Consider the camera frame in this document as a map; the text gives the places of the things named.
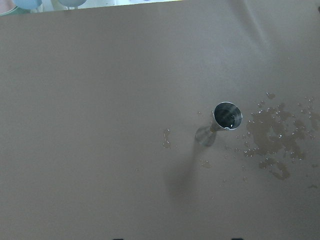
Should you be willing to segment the steel double jigger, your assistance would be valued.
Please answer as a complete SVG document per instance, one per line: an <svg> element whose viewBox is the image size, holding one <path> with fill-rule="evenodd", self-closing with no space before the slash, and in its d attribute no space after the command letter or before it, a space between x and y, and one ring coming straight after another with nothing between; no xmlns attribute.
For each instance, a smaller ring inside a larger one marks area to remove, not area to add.
<svg viewBox="0 0 320 240"><path fill-rule="evenodd" d="M214 144L217 132L234 131L242 123L241 110L232 102L219 103L212 112L212 123L200 127L195 133L195 140L204 147Z"/></svg>

